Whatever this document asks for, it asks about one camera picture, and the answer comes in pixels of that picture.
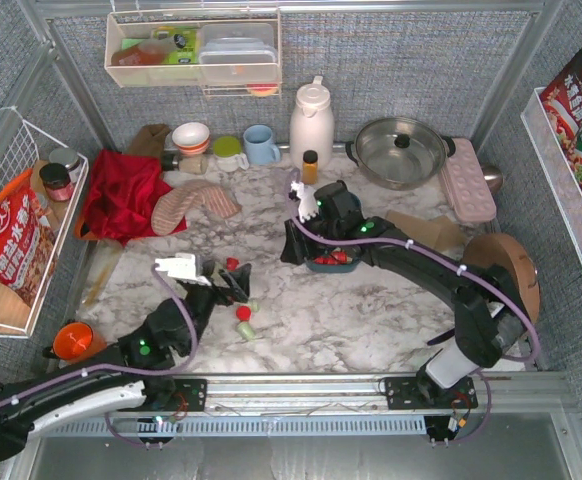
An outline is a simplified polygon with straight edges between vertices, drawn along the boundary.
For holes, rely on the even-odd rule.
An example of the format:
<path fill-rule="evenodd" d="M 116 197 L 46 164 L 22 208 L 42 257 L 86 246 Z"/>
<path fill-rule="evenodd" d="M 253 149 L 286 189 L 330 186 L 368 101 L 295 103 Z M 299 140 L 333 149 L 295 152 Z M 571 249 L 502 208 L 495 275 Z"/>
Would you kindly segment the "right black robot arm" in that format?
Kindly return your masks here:
<path fill-rule="evenodd" d="M 433 400 L 474 371 L 494 366 L 523 335 L 533 360 L 539 340 L 512 274 L 501 264 L 459 263 L 414 241 L 381 217 L 364 217 L 357 197 L 338 180 L 314 189 L 290 176 L 285 185 L 290 217 L 281 260 L 300 265 L 342 252 L 396 273 L 432 293 L 454 313 L 444 348 L 418 371 L 422 394 Z"/>

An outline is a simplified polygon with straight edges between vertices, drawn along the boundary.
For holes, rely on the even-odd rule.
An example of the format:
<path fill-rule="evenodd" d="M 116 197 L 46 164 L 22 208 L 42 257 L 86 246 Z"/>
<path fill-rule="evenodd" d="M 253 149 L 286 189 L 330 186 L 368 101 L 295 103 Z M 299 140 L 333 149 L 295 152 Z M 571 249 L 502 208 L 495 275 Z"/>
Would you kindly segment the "teal plastic storage basket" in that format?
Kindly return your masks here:
<path fill-rule="evenodd" d="M 319 215 L 314 219 L 340 220 L 340 234 L 334 240 L 345 240 L 363 219 L 359 198 L 355 194 L 345 191 L 343 188 L 332 188 L 331 186 L 319 188 L 315 192 L 315 195 L 319 205 Z M 335 251 L 345 252 L 350 259 L 350 263 L 346 265 L 337 265 L 335 263 L 320 265 L 306 261 L 307 268 L 315 273 L 325 274 L 350 273 L 357 268 L 360 262 L 358 257 L 351 256 L 340 247 L 335 247 Z"/>

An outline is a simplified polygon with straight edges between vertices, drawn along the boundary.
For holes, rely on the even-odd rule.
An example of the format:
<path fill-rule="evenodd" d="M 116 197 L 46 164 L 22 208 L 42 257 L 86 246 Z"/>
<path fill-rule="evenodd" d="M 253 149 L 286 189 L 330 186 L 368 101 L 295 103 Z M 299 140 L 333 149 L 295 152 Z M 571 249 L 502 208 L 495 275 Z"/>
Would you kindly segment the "striped pink brown towel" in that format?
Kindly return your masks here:
<path fill-rule="evenodd" d="M 157 236 L 182 230 L 180 224 L 193 209 L 203 208 L 227 219 L 241 212 L 242 207 L 219 184 L 207 180 L 187 181 L 162 195 L 151 215 L 151 228 Z"/>

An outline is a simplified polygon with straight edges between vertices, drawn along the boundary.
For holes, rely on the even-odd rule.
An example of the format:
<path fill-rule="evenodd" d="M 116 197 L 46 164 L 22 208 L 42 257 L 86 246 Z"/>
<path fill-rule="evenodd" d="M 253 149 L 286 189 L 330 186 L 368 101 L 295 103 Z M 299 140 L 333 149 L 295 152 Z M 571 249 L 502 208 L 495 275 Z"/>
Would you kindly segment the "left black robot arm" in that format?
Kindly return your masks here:
<path fill-rule="evenodd" d="M 0 381 L 0 463 L 44 432 L 100 413 L 143 406 L 162 409 L 176 392 L 214 308 L 250 298 L 249 263 L 228 271 L 214 261 L 201 281 L 180 280 L 186 295 L 171 292 L 143 323 L 94 355 L 24 381 Z"/>

